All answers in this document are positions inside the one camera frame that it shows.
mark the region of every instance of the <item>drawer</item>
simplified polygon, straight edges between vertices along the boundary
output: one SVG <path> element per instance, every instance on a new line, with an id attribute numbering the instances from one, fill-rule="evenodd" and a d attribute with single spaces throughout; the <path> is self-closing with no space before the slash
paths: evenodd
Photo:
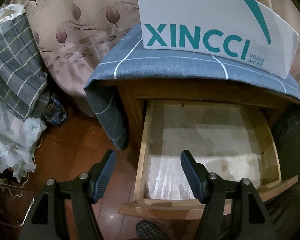
<path id="1" fill-rule="evenodd" d="M 258 107 L 231 104 L 148 102 L 133 202 L 122 214 L 147 219 L 200 219 L 204 210 L 191 192 L 180 154 L 223 179 L 249 178 L 266 201 L 298 181 L 281 181 L 280 164 L 269 126 Z M 231 211 L 226 200 L 224 214 Z"/>

